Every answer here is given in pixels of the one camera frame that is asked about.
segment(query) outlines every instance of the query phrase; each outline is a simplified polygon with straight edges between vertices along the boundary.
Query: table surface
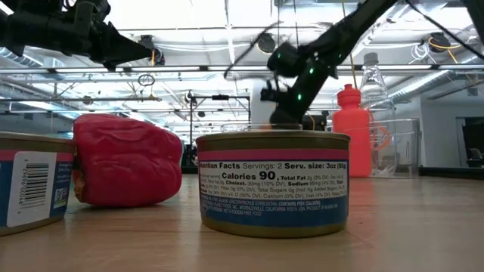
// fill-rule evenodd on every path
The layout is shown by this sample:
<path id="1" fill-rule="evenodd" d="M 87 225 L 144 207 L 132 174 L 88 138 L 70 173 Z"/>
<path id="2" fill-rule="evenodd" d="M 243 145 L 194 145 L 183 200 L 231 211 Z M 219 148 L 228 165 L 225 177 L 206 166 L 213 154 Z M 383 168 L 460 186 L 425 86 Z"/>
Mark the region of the table surface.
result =
<path id="1" fill-rule="evenodd" d="M 200 223 L 196 175 L 141 209 L 71 197 L 64 221 L 0 237 L 0 271 L 483 271 L 484 182 L 351 180 L 345 230 L 268 240 Z"/>

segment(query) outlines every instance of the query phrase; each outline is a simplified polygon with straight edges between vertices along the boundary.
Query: can label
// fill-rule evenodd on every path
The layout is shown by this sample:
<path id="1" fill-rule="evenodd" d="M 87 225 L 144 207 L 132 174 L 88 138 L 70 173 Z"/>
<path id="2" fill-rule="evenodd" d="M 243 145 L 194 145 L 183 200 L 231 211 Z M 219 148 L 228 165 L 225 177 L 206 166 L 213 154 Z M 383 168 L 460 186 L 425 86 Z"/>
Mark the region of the can label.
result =
<path id="1" fill-rule="evenodd" d="M 348 215 L 348 150 L 227 150 L 198 154 L 200 211 L 259 227 L 320 227 Z"/>
<path id="2" fill-rule="evenodd" d="M 73 154 L 0 150 L 0 227 L 17 227 L 66 211 Z"/>

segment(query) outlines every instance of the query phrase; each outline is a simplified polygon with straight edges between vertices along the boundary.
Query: bottle cap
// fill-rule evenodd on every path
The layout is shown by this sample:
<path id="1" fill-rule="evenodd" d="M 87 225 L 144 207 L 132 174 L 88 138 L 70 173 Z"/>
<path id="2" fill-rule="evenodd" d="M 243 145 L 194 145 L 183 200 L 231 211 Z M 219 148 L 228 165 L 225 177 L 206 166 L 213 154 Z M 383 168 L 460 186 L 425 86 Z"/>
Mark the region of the bottle cap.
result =
<path id="1" fill-rule="evenodd" d="M 363 57 L 363 59 L 364 59 L 363 65 L 365 65 L 365 66 L 373 66 L 373 65 L 377 65 L 379 63 L 378 54 L 374 53 L 374 52 L 366 54 Z"/>
<path id="2" fill-rule="evenodd" d="M 361 103 L 361 92 L 353 88 L 353 85 L 346 84 L 345 88 L 338 93 L 337 98 L 338 105 L 341 107 L 352 104 L 358 106 Z"/>

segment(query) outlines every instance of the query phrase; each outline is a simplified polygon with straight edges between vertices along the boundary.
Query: red water bottle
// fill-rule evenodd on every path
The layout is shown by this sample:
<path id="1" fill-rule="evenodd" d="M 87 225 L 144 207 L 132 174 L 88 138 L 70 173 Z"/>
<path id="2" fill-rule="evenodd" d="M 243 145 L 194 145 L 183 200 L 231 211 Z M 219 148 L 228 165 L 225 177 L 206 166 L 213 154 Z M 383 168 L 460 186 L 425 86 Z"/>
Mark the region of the red water bottle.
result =
<path id="1" fill-rule="evenodd" d="M 349 144 L 349 175 L 366 178 L 371 174 L 370 113 L 361 109 L 361 92 L 345 85 L 337 95 L 341 110 L 333 114 L 334 132 L 351 137 Z"/>

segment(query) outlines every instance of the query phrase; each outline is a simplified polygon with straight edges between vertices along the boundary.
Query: tin can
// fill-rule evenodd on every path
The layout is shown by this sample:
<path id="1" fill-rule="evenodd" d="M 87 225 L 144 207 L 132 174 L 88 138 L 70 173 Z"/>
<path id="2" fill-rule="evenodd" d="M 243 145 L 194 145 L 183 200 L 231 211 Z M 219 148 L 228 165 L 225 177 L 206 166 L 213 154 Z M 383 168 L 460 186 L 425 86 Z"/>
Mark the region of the tin can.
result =
<path id="1" fill-rule="evenodd" d="M 214 230 L 297 238 L 342 230 L 348 217 L 349 136 L 243 131 L 197 139 L 200 213 Z"/>
<path id="2" fill-rule="evenodd" d="M 0 132 L 0 236 L 64 217 L 75 149 L 71 140 Z"/>

